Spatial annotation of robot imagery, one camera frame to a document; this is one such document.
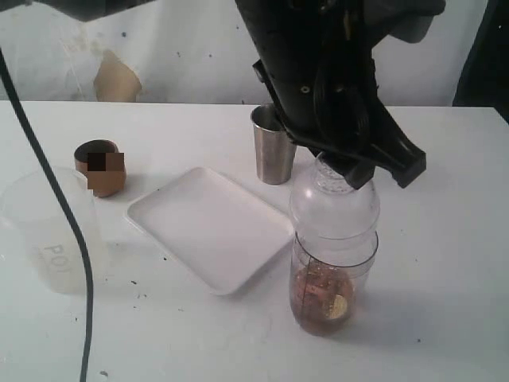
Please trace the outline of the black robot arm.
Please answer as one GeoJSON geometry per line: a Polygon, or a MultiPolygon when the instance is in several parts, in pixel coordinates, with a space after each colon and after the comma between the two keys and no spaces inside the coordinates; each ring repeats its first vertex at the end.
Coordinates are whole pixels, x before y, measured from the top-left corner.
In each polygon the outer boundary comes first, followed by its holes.
{"type": "Polygon", "coordinates": [[[376,168],[407,187],[426,155],[378,96],[373,48],[389,35],[416,43],[443,1],[238,1],[258,53],[254,71],[290,139],[325,152],[358,189],[376,168]]]}

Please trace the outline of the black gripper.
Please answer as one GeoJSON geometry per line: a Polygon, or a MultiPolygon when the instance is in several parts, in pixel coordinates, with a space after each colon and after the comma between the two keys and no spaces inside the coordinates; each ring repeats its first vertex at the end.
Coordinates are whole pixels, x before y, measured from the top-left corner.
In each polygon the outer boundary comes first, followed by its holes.
{"type": "Polygon", "coordinates": [[[396,1],[238,1],[255,70],[301,146],[324,151],[318,171],[361,189],[373,159],[406,188],[426,170],[378,96],[372,49],[398,24],[396,1]]]}

